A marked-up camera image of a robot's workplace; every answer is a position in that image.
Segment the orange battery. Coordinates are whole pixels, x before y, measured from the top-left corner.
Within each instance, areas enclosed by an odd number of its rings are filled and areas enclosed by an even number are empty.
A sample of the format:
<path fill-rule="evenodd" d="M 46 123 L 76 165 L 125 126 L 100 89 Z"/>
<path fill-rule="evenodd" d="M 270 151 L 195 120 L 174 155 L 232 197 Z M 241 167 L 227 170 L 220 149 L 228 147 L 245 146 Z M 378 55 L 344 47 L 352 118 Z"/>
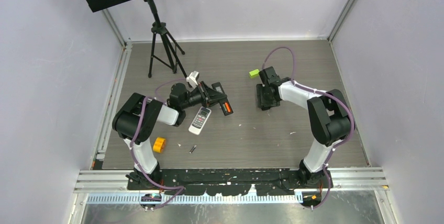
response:
<path fill-rule="evenodd" d="M 229 104 L 228 104 L 227 102 L 225 102 L 225 103 L 224 103 L 224 106 L 225 106 L 225 108 L 226 108 L 226 111 L 227 111 L 228 113 L 230 113 L 230 112 L 231 112 L 231 109 L 230 109 L 230 107 L 229 107 Z"/>

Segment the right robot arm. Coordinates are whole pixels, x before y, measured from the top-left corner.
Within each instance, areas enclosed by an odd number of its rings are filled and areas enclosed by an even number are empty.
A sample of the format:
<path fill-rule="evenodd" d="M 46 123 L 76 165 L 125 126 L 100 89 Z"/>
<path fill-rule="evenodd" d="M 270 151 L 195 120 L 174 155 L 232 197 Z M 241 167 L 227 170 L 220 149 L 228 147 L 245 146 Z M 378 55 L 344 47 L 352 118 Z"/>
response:
<path fill-rule="evenodd" d="M 261 83 L 256 85 L 257 107 L 269 110 L 281 101 L 308 111 L 313 144 L 297 171 L 299 183 L 313 187 L 324 174 L 324 167 L 335 145 L 349 137 L 355 126 L 341 91 L 323 91 L 302 85 L 289 77 L 280 78 L 273 67 L 259 71 Z"/>

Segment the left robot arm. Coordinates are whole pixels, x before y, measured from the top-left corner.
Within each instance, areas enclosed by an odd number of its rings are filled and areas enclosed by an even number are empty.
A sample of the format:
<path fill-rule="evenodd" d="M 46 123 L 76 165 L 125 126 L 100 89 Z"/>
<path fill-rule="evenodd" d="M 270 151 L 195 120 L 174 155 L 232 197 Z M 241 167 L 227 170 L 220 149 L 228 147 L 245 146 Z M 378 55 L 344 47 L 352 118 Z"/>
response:
<path fill-rule="evenodd" d="M 141 182 L 147 189 L 160 185 L 160 164 L 154 156 L 150 136 L 160 122 L 178 127 L 186 117 L 186 109 L 200 105 L 188 130 L 199 135 L 211 115 L 211 107 L 219 105 L 225 116 L 233 114 L 228 97 L 220 83 L 208 86 L 199 82 L 192 90 L 183 83 L 171 87 L 169 98 L 164 103 L 155 98 L 133 93 L 117 112 L 112 129 L 124 140 L 134 161 L 134 171 L 129 178 Z"/>

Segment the black remote control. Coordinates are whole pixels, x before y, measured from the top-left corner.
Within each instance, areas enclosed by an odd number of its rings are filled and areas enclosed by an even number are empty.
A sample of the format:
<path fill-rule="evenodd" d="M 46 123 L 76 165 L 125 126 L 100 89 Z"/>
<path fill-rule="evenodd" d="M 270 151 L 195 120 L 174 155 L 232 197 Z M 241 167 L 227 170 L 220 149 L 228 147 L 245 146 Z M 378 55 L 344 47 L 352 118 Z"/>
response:
<path fill-rule="evenodd" d="M 218 98 L 217 98 L 217 101 L 218 101 L 218 103 L 219 103 L 219 105 L 220 105 L 220 107 L 221 107 L 221 109 L 222 109 L 224 115 L 225 115 L 225 116 L 228 116 L 228 115 L 233 114 L 234 111 L 233 111 L 233 109 L 232 109 L 232 107 L 231 107 L 231 105 L 230 105 L 230 103 L 229 103 L 228 96 L 227 96 L 227 94 L 225 93 L 225 91 L 224 91 L 224 89 L 223 89 L 221 83 L 220 83 L 220 82 L 213 83 L 213 84 L 212 84 L 212 88 L 213 88 L 215 91 L 218 92 Z"/>

